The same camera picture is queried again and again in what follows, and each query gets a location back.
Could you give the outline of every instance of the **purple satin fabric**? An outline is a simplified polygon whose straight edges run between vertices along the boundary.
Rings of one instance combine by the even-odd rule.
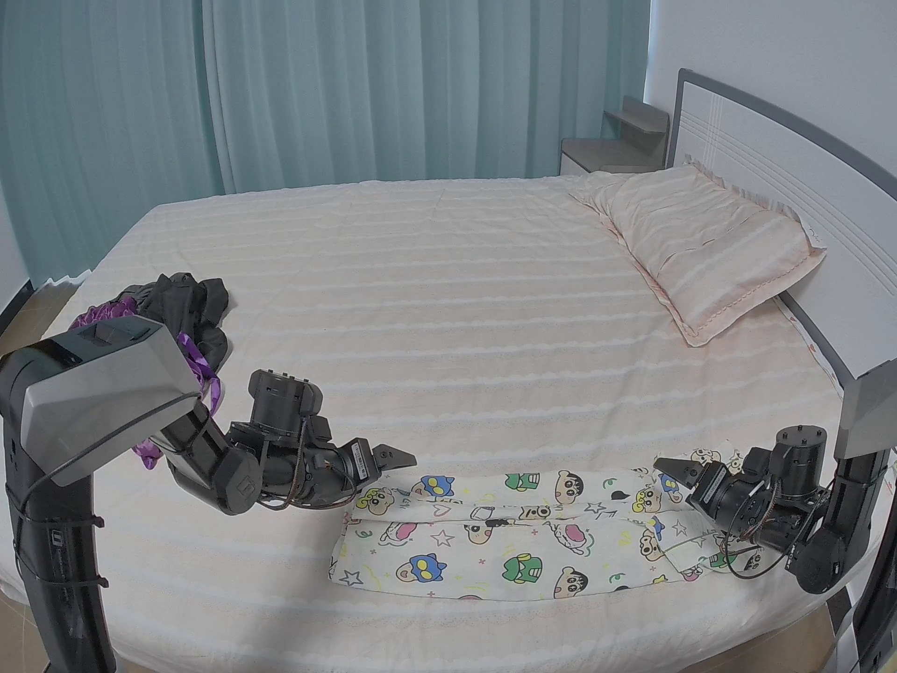
[[[95,321],[114,320],[118,319],[118,317],[132,317],[135,316],[136,313],[137,302],[135,299],[133,297],[122,297],[121,301],[107,301],[99,307],[88,308],[84,314],[72,322],[72,326],[68,329],[71,331],[72,329],[78,329],[79,327],[86,327],[88,324],[93,324]],[[206,388],[211,385],[212,414],[214,414],[218,410],[218,405],[221,403],[221,380],[218,378],[218,375],[215,374],[212,367],[209,366],[206,357],[199,351],[196,344],[193,343],[193,340],[184,332],[178,334],[178,343],[183,347],[186,363],[189,365],[190,371],[193,372],[193,375],[199,382],[199,386],[202,388],[204,395],[206,394]],[[149,439],[146,439],[142,443],[138,443],[131,448],[131,451],[140,456],[143,465],[149,470],[155,468],[156,463],[163,457],[162,450]]]

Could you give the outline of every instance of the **bed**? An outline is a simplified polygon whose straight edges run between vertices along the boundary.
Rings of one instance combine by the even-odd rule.
[[[897,354],[880,344],[897,341],[891,182],[742,95],[685,73],[670,163],[699,157],[819,230],[829,255],[785,295],[793,316],[768,301],[689,347],[619,242],[570,196],[578,178],[559,177],[364,182],[155,208],[49,334],[160,273],[220,276],[231,295],[221,425],[248,418],[249,375],[272,368],[319,384],[340,442],[364,436],[459,472],[639,466],[723,441],[746,451],[796,422],[834,433],[839,389],[825,362],[845,380]],[[560,602],[393,596],[328,581],[340,511],[226,518],[131,454],[97,473],[95,498],[113,644],[159,673],[676,671],[823,601],[779,570]],[[868,573],[887,498],[854,576]],[[0,529],[0,581],[21,598],[9,539]]]

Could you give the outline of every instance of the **pillow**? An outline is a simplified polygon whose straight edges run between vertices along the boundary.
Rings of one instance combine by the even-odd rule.
[[[806,276],[825,254],[791,208],[686,160],[682,167],[584,178],[574,196],[596,209],[691,346]]]

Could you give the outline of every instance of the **nightstand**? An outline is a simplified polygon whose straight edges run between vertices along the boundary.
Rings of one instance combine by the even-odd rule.
[[[669,115],[628,95],[619,112],[605,117],[618,123],[620,139],[561,140],[561,174],[654,172],[662,170],[667,151]]]

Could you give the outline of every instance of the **star print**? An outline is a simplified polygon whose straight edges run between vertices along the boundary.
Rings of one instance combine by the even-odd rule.
[[[361,571],[349,573],[343,569],[342,572],[345,573],[345,576],[340,579],[340,582],[345,583],[349,588],[352,588],[353,586],[361,586],[364,583],[360,576]]]
[[[450,536],[449,534],[446,533],[446,530],[443,529],[442,531],[440,531],[437,534],[431,534],[430,538],[432,538],[434,541],[436,541],[437,548],[439,548],[441,545],[446,545],[449,548],[451,548],[451,544],[449,542],[454,538],[454,536]]]

